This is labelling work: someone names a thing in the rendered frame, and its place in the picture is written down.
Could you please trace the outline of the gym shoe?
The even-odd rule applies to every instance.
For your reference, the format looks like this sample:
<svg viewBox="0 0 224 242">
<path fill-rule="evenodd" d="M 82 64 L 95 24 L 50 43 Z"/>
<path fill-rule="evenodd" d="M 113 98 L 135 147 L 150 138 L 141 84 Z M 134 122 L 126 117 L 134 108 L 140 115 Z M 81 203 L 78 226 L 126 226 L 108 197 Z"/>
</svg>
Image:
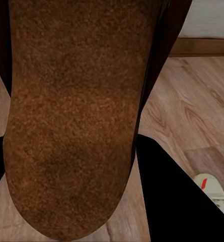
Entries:
<svg viewBox="0 0 224 242">
<path fill-rule="evenodd" d="M 206 193 L 224 214 L 224 191 L 216 177 L 207 173 L 199 173 L 193 181 Z"/>
</svg>

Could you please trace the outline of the sandal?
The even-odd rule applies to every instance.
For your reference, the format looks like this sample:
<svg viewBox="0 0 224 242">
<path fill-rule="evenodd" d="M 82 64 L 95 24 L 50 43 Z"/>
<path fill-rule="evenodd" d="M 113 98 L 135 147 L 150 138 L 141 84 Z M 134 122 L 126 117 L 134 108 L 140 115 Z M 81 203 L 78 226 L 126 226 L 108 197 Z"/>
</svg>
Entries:
<svg viewBox="0 0 224 242">
<path fill-rule="evenodd" d="M 0 0 L 5 174 L 35 230 L 70 242 L 111 218 L 192 1 Z"/>
</svg>

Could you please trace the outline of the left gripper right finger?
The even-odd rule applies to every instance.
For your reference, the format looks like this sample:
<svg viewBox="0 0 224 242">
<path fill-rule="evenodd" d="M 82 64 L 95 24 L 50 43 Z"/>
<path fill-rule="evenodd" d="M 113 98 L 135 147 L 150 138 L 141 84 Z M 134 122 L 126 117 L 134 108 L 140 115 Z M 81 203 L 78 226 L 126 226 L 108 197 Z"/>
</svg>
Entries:
<svg viewBox="0 0 224 242">
<path fill-rule="evenodd" d="M 224 242 L 224 214 L 152 138 L 136 144 L 151 242 Z"/>
</svg>

